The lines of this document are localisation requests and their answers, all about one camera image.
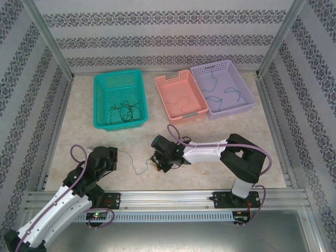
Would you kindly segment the teal plastic basket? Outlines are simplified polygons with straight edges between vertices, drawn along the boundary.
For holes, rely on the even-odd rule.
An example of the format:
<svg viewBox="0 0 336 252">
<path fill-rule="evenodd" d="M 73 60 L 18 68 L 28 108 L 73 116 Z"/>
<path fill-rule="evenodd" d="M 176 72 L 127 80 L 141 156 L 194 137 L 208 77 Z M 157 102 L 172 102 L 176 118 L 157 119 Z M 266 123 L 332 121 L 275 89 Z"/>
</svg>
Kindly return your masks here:
<svg viewBox="0 0 336 252">
<path fill-rule="evenodd" d="M 142 72 L 137 69 L 95 76 L 93 125 L 116 131 L 143 126 L 148 119 Z"/>
</svg>

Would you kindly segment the controller board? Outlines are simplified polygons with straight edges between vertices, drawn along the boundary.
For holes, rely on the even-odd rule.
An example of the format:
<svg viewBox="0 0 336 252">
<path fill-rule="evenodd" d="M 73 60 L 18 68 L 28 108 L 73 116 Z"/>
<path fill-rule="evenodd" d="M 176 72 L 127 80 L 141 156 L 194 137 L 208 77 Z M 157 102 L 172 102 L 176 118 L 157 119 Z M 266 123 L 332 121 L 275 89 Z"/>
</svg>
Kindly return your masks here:
<svg viewBox="0 0 336 252">
<path fill-rule="evenodd" d="M 246 224 L 250 221 L 250 217 L 250 211 L 233 211 L 234 224 Z"/>
<path fill-rule="evenodd" d="M 90 212 L 86 213 L 86 220 L 92 221 L 105 221 L 108 217 L 108 214 L 106 212 Z"/>
</svg>

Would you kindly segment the pink plastic basket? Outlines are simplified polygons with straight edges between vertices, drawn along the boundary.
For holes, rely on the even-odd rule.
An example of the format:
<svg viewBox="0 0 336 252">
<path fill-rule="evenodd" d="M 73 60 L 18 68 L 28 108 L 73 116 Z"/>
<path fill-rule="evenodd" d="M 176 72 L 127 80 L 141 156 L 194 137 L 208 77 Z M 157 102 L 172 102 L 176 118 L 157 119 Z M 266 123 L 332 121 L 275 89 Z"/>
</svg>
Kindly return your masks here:
<svg viewBox="0 0 336 252">
<path fill-rule="evenodd" d="M 155 77 L 155 84 L 171 124 L 206 116 L 209 107 L 190 70 L 181 70 L 173 78 Z"/>
</svg>

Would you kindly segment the grey metal front panel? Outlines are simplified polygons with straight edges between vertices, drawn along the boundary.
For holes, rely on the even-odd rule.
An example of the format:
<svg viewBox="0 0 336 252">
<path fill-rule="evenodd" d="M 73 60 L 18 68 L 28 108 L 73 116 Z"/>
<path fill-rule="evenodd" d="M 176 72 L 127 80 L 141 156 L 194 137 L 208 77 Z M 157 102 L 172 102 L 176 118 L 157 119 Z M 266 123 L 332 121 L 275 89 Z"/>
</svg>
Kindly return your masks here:
<svg viewBox="0 0 336 252">
<path fill-rule="evenodd" d="M 231 222 L 73 223 L 47 252 L 326 252 L 305 211 L 262 211 L 246 226 Z"/>
</svg>

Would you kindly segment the right controller board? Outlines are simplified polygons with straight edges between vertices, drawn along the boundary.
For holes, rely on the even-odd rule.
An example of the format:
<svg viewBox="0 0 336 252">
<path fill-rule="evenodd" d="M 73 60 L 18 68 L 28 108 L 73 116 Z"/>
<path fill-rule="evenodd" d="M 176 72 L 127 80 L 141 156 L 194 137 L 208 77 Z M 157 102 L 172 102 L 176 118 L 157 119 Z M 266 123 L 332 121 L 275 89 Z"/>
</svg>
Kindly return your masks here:
<svg viewBox="0 0 336 252">
<path fill-rule="evenodd" d="M 250 221 L 250 217 L 250 211 L 233 211 L 234 224 L 246 224 Z"/>
</svg>

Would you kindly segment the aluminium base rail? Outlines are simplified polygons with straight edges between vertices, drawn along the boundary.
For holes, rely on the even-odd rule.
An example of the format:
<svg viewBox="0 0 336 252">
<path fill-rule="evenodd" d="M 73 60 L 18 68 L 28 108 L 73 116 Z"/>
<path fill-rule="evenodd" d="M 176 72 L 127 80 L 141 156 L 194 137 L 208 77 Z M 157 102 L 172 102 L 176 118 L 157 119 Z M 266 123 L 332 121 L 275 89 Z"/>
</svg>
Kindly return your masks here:
<svg viewBox="0 0 336 252">
<path fill-rule="evenodd" d="M 266 194 L 262 189 L 256 190 L 265 201 L 263 210 L 310 208 L 306 190 L 290 188 L 269 188 Z M 209 198 L 212 190 L 186 191 L 121 191 L 120 211 L 154 212 L 154 211 L 201 211 L 214 209 Z"/>
</svg>

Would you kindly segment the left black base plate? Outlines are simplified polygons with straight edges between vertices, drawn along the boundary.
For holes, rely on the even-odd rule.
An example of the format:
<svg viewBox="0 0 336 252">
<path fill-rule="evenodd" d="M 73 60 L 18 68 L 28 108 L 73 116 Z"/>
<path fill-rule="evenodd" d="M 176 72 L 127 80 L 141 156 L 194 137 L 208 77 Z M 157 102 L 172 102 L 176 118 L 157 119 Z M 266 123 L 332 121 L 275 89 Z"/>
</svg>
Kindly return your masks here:
<svg viewBox="0 0 336 252">
<path fill-rule="evenodd" d="M 92 201 L 91 208 L 108 208 L 108 209 L 119 209 L 120 208 L 120 200 L 121 194 L 120 193 L 111 193 L 105 192 L 99 195 Z"/>
</svg>

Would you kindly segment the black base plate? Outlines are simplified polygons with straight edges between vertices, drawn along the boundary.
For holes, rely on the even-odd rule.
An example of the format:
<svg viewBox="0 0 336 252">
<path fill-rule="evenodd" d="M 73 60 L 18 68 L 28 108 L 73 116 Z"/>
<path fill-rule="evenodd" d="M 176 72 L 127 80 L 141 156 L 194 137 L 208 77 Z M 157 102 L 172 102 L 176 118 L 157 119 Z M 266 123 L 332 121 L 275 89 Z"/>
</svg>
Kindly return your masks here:
<svg viewBox="0 0 336 252">
<path fill-rule="evenodd" d="M 259 208 L 260 197 L 257 191 L 250 191 L 246 198 L 235 196 L 229 191 L 213 192 L 213 196 L 209 198 L 214 202 L 215 208 Z"/>
<path fill-rule="evenodd" d="M 105 192 L 99 195 L 92 201 L 91 208 L 108 208 L 108 209 L 119 209 L 120 208 L 120 200 L 121 194 L 120 193 L 111 193 Z"/>
</svg>

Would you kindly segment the left aluminium side rail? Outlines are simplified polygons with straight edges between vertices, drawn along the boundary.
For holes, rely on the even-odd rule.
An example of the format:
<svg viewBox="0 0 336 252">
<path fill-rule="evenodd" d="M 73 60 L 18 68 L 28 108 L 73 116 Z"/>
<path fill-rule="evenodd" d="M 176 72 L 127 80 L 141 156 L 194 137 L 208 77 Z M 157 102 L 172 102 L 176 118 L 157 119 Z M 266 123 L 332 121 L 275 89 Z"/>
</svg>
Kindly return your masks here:
<svg viewBox="0 0 336 252">
<path fill-rule="evenodd" d="M 43 191 L 45 189 L 46 182 L 48 180 L 49 171 L 53 162 L 55 150 L 57 147 L 57 142 L 59 139 L 62 123 L 66 113 L 69 97 L 71 94 L 71 89 L 74 82 L 74 76 L 69 79 L 67 82 L 67 88 L 64 92 L 64 95 L 61 100 L 59 111 L 57 114 L 57 120 L 55 121 L 54 130 L 50 136 L 49 146 L 47 148 L 46 155 L 44 157 L 43 166 L 41 173 L 38 178 L 38 184 L 36 184 L 36 191 Z"/>
</svg>

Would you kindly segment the aluminium side rail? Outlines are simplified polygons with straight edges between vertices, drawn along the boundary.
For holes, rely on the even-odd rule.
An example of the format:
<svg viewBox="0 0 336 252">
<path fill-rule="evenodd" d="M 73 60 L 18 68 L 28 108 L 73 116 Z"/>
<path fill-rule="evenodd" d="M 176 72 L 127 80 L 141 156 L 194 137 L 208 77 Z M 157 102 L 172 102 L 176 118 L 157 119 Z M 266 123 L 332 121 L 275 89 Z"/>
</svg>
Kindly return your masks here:
<svg viewBox="0 0 336 252">
<path fill-rule="evenodd" d="M 69 79 L 67 82 L 67 88 L 64 92 L 64 95 L 61 100 L 59 111 L 57 114 L 57 120 L 55 121 L 54 130 L 50 136 L 49 146 L 47 148 L 46 155 L 44 157 L 43 166 L 41 173 L 38 178 L 38 184 L 36 184 L 36 191 L 43 191 L 45 189 L 46 182 L 48 180 L 49 171 L 53 162 L 55 150 L 57 147 L 57 142 L 59 139 L 62 123 L 66 113 L 69 97 L 71 94 L 71 89 L 74 82 L 74 76 Z"/>
<path fill-rule="evenodd" d="M 281 137 L 280 129 L 278 127 L 274 111 L 272 109 L 271 101 L 269 99 L 266 86 L 263 80 L 258 77 L 255 77 L 255 82 L 261 100 L 261 104 L 265 112 L 266 120 L 270 129 L 270 134 L 273 143 L 275 145 L 275 150 L 281 166 L 281 170 L 285 178 L 286 186 L 288 188 L 297 189 L 299 187 L 297 185 L 293 169 L 291 167 L 291 163 L 288 158 L 287 151 Z"/>
</svg>

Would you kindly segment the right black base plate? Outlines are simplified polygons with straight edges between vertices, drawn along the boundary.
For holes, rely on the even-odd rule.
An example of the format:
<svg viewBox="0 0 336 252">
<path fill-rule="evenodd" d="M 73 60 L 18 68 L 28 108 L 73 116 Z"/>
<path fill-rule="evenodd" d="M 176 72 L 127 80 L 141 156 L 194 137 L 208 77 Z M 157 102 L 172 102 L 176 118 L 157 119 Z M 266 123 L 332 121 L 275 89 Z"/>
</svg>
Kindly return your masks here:
<svg viewBox="0 0 336 252">
<path fill-rule="evenodd" d="M 229 191 L 213 192 L 213 196 L 209 198 L 214 202 L 215 208 L 259 208 L 260 197 L 257 191 L 250 191 L 246 198 L 235 196 Z"/>
</svg>

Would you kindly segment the right aluminium side rail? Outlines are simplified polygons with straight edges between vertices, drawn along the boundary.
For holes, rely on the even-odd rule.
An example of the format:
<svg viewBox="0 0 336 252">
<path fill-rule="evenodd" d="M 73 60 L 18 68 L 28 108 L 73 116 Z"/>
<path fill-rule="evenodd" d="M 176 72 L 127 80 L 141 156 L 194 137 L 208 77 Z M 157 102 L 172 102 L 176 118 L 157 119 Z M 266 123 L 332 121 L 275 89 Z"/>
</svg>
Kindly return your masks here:
<svg viewBox="0 0 336 252">
<path fill-rule="evenodd" d="M 291 167 L 291 163 L 288 158 L 287 151 L 281 137 L 280 129 L 278 127 L 274 111 L 272 109 L 271 101 L 269 99 L 266 86 L 263 80 L 258 77 L 255 77 L 255 82 L 261 100 L 261 104 L 265 112 L 266 120 L 270 129 L 270 134 L 273 143 L 275 145 L 275 150 L 281 166 L 281 170 L 285 178 L 286 186 L 288 188 L 297 189 L 299 187 L 297 185 L 293 169 Z"/>
</svg>

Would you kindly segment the left aluminium frame post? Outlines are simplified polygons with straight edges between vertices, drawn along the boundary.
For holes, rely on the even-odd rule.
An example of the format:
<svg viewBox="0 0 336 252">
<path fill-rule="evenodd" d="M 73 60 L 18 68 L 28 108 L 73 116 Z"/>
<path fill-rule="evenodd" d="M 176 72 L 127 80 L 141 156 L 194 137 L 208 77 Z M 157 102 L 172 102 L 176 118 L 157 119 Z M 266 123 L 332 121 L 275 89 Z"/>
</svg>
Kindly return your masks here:
<svg viewBox="0 0 336 252">
<path fill-rule="evenodd" d="M 48 27 L 46 21 L 44 20 L 43 15 L 39 11 L 34 0 L 21 0 L 36 27 L 38 28 L 40 34 L 42 35 L 47 46 L 51 50 L 53 56 L 56 58 L 58 65 L 61 67 L 65 73 L 68 80 L 73 80 L 74 73 L 72 72 L 68 62 L 66 61 L 65 56 L 63 55 L 60 47 L 57 44 L 56 39 L 54 38 L 50 28 Z"/>
</svg>

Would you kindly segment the aluminium frame post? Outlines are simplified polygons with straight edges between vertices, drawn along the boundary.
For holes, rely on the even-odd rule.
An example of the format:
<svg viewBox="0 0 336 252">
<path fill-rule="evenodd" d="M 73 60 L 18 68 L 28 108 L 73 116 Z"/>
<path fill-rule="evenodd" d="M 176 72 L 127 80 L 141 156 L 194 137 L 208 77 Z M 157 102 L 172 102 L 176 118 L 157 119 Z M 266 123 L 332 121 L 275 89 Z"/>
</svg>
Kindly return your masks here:
<svg viewBox="0 0 336 252">
<path fill-rule="evenodd" d="M 68 80 L 73 80 L 74 73 L 72 72 L 68 62 L 66 61 L 65 56 L 63 55 L 60 47 L 57 44 L 56 39 L 54 38 L 50 28 L 48 27 L 46 21 L 44 20 L 43 15 L 39 11 L 34 0 L 21 0 L 36 27 L 38 28 L 40 34 L 42 35 L 47 46 L 51 50 L 53 56 L 56 58 L 58 65 L 61 67 L 65 73 Z"/>
<path fill-rule="evenodd" d="M 266 52 L 260 67 L 256 71 L 256 77 L 262 77 L 267 71 L 269 65 L 271 64 L 275 54 L 277 53 L 281 43 L 285 39 L 290 27 L 293 25 L 295 19 L 297 18 L 299 12 L 301 11 L 306 0 L 293 0 L 291 7 L 289 8 L 279 30 L 277 31 L 268 51 Z"/>
</svg>

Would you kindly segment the right aluminium frame post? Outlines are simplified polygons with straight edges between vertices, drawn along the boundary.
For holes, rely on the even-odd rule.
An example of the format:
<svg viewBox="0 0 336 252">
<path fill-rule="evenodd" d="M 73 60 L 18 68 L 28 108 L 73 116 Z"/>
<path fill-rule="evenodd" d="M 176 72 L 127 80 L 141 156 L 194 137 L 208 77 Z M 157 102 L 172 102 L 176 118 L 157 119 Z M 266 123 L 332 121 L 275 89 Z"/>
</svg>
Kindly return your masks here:
<svg viewBox="0 0 336 252">
<path fill-rule="evenodd" d="M 269 65 L 271 64 L 275 54 L 277 53 L 281 43 L 285 39 L 290 27 L 293 25 L 295 19 L 297 18 L 299 12 L 301 11 L 306 0 L 293 0 L 291 7 L 289 8 L 279 30 L 277 31 L 268 51 L 266 52 L 260 67 L 256 71 L 256 77 L 262 77 L 267 71 Z"/>
</svg>

